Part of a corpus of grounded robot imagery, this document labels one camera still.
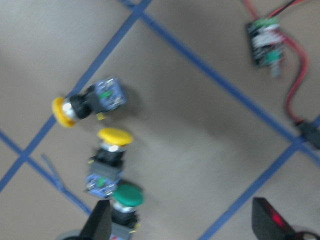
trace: blue grout line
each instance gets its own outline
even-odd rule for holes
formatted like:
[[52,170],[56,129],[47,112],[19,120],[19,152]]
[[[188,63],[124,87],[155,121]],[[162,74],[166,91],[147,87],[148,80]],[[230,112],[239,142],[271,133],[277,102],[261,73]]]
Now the blue grout line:
[[[115,35],[111,38],[111,40],[107,43],[104,49],[100,52],[100,54],[96,57],[93,63],[90,65],[88,70],[82,75],[77,84],[74,86],[72,91],[68,94],[68,96],[77,94],[81,91],[81,89],[86,85],[86,83],[90,80],[90,78],[94,75],[97,69],[102,65],[104,60],[109,56],[109,54],[115,49],[118,43],[122,40],[122,38],[127,34],[127,32],[131,29],[131,27],[135,24],[135,22],[139,19],[142,11],[147,8],[152,0],[143,0],[139,5],[134,7],[134,12],[127,18],[127,20],[123,23],[120,29],[115,33]],[[13,165],[9,168],[3,178],[0,180],[0,193],[6,187],[8,182],[12,179],[12,177],[16,174],[19,168],[25,163],[30,156],[30,154],[35,150],[35,148],[40,144],[40,142],[44,139],[50,129],[56,123],[56,119],[53,115],[46,121],[40,131],[36,134],[36,136],[32,139],[30,144],[23,150],[18,157],[18,159],[13,163]]]
[[[0,130],[0,138],[6,143],[14,152],[17,154],[21,154],[22,150],[15,144],[8,136],[6,136]],[[58,191],[60,191],[66,198],[68,198],[74,205],[78,208],[82,209],[86,214],[91,214],[91,209],[82,202],[77,196],[75,196],[71,191],[69,191],[65,186],[59,187],[56,185],[54,178],[47,173],[36,161],[34,161],[31,157],[28,157],[27,163],[40,174],[44,179],[46,179],[51,185],[53,185]]]
[[298,142],[287,148],[198,239],[209,240],[300,148]]
[[[124,3],[129,9],[133,9],[130,5],[131,1],[129,0],[119,0]],[[225,91],[229,92],[234,96],[238,101],[243,103],[247,108],[254,112],[257,117],[263,120],[265,123],[270,125],[274,130],[276,130],[280,135],[285,137],[288,141],[294,142],[296,137],[290,132],[288,128],[278,122],[275,118],[269,115],[262,107],[254,103],[252,99],[242,93],[238,88],[236,88],[232,83],[215,71],[209,64],[197,56],[191,49],[189,49],[183,42],[175,38],[171,33],[169,33],[163,26],[153,20],[146,13],[141,14],[141,19],[150,26],[156,33],[158,33],[162,38],[164,38],[168,43],[170,43],[178,52],[184,55],[190,62],[196,65],[201,69],[205,74],[207,74],[212,81],[216,82],[220,87]],[[317,165],[320,166],[320,156],[318,156],[314,151],[306,144],[303,144],[301,141],[301,149],[308,154],[312,159],[315,160]]]

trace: black wire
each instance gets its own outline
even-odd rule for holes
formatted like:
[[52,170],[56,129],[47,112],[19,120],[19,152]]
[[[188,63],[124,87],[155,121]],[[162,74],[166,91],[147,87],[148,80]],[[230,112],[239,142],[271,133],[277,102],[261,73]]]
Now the black wire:
[[279,13],[283,12],[286,8],[290,7],[296,0],[291,0],[286,5],[284,5],[279,11],[277,11],[275,14],[272,15],[272,17],[277,16]]

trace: yellow button cap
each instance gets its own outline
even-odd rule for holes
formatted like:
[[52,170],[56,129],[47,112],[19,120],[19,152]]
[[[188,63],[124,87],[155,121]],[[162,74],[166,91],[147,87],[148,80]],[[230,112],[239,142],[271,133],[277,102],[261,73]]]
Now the yellow button cap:
[[56,121],[63,127],[65,128],[72,128],[76,122],[73,121],[72,119],[68,118],[63,110],[62,110],[62,105],[64,103],[64,98],[63,97],[57,97],[55,100],[52,101],[51,104],[51,109],[52,113],[56,119]]
[[134,137],[127,131],[118,128],[103,128],[97,136],[110,145],[125,146],[133,142]]

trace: black connector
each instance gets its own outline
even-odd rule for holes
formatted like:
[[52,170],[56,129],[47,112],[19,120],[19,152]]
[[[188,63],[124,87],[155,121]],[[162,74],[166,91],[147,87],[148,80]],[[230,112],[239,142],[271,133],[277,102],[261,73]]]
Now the black connector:
[[302,137],[311,143],[315,148],[320,149],[320,130],[311,122],[303,121],[296,124],[301,131]]

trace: green push button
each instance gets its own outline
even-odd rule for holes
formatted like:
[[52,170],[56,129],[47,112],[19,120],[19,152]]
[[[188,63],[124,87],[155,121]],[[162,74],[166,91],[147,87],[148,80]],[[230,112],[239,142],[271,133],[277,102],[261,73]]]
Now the green push button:
[[118,186],[114,192],[113,197],[120,204],[126,207],[137,207],[144,202],[144,197],[139,188],[129,184]]

